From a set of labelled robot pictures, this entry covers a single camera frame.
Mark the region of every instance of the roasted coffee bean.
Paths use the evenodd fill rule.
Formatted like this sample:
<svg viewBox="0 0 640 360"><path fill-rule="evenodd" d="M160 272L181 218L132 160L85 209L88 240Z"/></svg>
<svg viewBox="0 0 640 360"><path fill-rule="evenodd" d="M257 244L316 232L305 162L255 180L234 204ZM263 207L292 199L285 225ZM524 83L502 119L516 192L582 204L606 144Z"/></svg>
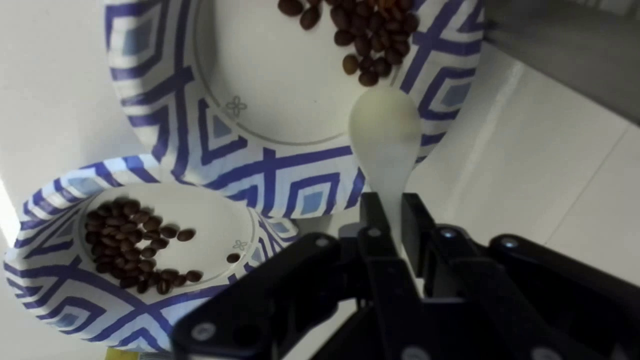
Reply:
<svg viewBox="0 0 640 360"><path fill-rule="evenodd" d="M158 281L156 284L158 295L166 297L172 291L172 284L165 279Z"/></svg>
<svg viewBox="0 0 640 360"><path fill-rule="evenodd" d="M142 260L142 262L138 265L138 269L141 269L142 272L153 272L153 270L156 269L156 260Z"/></svg>
<svg viewBox="0 0 640 360"><path fill-rule="evenodd" d="M395 42L395 49L396 49L403 57L406 57L406 54L412 51L406 40L404 40L404 42Z"/></svg>
<svg viewBox="0 0 640 360"><path fill-rule="evenodd" d="M160 279L165 279L169 283L177 281L179 276L181 276L181 272L175 269L160 270Z"/></svg>
<svg viewBox="0 0 640 360"><path fill-rule="evenodd" d="M320 23L320 9L318 9L318 6L310 6L310 9L305 11L303 17L301 17L301 27L303 27L305 31L313 31L318 23Z"/></svg>
<svg viewBox="0 0 640 360"><path fill-rule="evenodd" d="M112 227L102 229L102 237L117 237L117 235L120 235L118 229L112 229Z"/></svg>
<svg viewBox="0 0 640 360"><path fill-rule="evenodd" d="M188 270L188 272L187 272L187 281L188 281L188 283L200 283L200 281L203 281L203 272L198 272L198 270Z"/></svg>
<svg viewBox="0 0 640 360"><path fill-rule="evenodd" d="M156 251L147 246L147 248L142 248L141 257L142 257L142 259L154 259L154 257L156 257Z"/></svg>
<svg viewBox="0 0 640 360"><path fill-rule="evenodd" d="M137 225L124 225L120 231L127 232L127 235L134 235L134 232L138 232L138 227Z"/></svg>
<svg viewBox="0 0 640 360"><path fill-rule="evenodd" d="M179 235L179 227L162 227L160 229L162 239L177 239L177 235Z"/></svg>
<svg viewBox="0 0 640 360"><path fill-rule="evenodd" d="M169 240L166 239L156 239L156 240L153 240L153 244L151 244L151 248L154 248L154 251L162 251L162 248L166 248L169 246Z"/></svg>
<svg viewBox="0 0 640 360"><path fill-rule="evenodd" d="M138 223L138 225L142 225L142 223L147 223L151 218L153 218L151 210L141 210L141 213L132 215L132 220Z"/></svg>
<svg viewBox="0 0 640 360"><path fill-rule="evenodd" d="M336 25L338 31L349 31L349 28L350 28L350 18L349 18L349 14L346 14L344 9L335 6L335 9L330 11L330 17L333 17L333 21L335 21L335 25Z"/></svg>
<svg viewBox="0 0 640 360"><path fill-rule="evenodd" d="M196 231L185 229L185 231L179 232L177 239L179 239L181 242L188 242L188 240L193 240L194 237L196 237Z"/></svg>
<svg viewBox="0 0 640 360"><path fill-rule="evenodd" d="M128 240L120 242L120 252L122 252L122 254L128 254L130 251L134 251L134 244L132 244L132 242L128 242Z"/></svg>
<svg viewBox="0 0 640 360"><path fill-rule="evenodd" d="M104 231L104 225L101 223L88 223L85 225L86 232L102 232Z"/></svg>
<svg viewBox="0 0 640 360"><path fill-rule="evenodd" d="M380 78L387 78L387 77L391 77L392 74L392 64L388 64L385 59L376 59L376 74L380 77Z"/></svg>
<svg viewBox="0 0 640 360"><path fill-rule="evenodd" d="M406 14L403 23L404 33L416 33L420 27L420 18L416 14Z"/></svg>
<svg viewBox="0 0 640 360"><path fill-rule="evenodd" d="M368 57L372 53L372 40L368 40L368 36L358 36L355 46L361 57Z"/></svg>
<svg viewBox="0 0 640 360"><path fill-rule="evenodd" d="M336 46L350 46L355 42L355 35L349 31L338 31L335 35L335 42L336 42Z"/></svg>
<svg viewBox="0 0 640 360"><path fill-rule="evenodd" d="M117 248L118 246L118 240L112 239L112 237L102 237L101 242L108 248Z"/></svg>
<svg viewBox="0 0 640 360"><path fill-rule="evenodd" d="M301 0L278 0L278 9L287 17L301 17L305 13L305 5Z"/></svg>
<svg viewBox="0 0 640 360"><path fill-rule="evenodd" d="M151 217L142 227L145 227L145 231L158 231L160 225L162 225L160 217Z"/></svg>
<svg viewBox="0 0 640 360"><path fill-rule="evenodd" d="M344 57L343 68L346 74L356 74L358 73L358 57L355 57L355 54Z"/></svg>
<svg viewBox="0 0 640 360"><path fill-rule="evenodd" d="M172 281L175 289L182 289L185 284L187 284L187 276L185 274L181 274L179 279Z"/></svg>
<svg viewBox="0 0 640 360"><path fill-rule="evenodd" d="M403 64L403 54L398 51L395 51L395 49L385 51L385 59L391 64Z"/></svg>
<svg viewBox="0 0 640 360"><path fill-rule="evenodd" d="M138 287L138 281L137 279L120 279L120 289L134 289Z"/></svg>
<svg viewBox="0 0 640 360"><path fill-rule="evenodd" d="M378 74L376 73L361 73L358 83L362 87L376 87L378 84Z"/></svg>
<svg viewBox="0 0 640 360"><path fill-rule="evenodd" d="M228 265L236 265L239 260L241 260L241 254L239 254L239 252L233 252L233 254L226 257L226 262L228 262Z"/></svg>
<svg viewBox="0 0 640 360"><path fill-rule="evenodd" d="M356 14L358 14L361 18L368 18L368 17L374 14L374 9L372 9L368 3L358 3L358 5L356 5Z"/></svg>
<svg viewBox="0 0 640 360"><path fill-rule="evenodd" d="M353 31L356 36L365 36L367 31L368 31L367 21L355 17L355 18L353 18L353 25L350 25L350 31Z"/></svg>
<svg viewBox="0 0 640 360"><path fill-rule="evenodd" d="M145 232L142 239L156 240L156 239L160 239L160 232L158 231L151 231L151 232Z"/></svg>

